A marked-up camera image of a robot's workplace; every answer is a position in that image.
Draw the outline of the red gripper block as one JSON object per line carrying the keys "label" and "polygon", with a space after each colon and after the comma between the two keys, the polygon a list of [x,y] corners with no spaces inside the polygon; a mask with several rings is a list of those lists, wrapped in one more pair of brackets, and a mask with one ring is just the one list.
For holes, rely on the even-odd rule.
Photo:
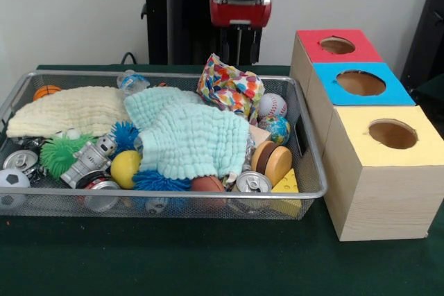
{"label": "red gripper block", "polygon": [[[263,28],[267,25],[272,9],[271,0],[210,0],[211,22],[221,29],[221,58],[229,62],[230,45],[228,31],[230,26],[249,26]],[[260,29],[252,30],[250,63],[259,60]]]}

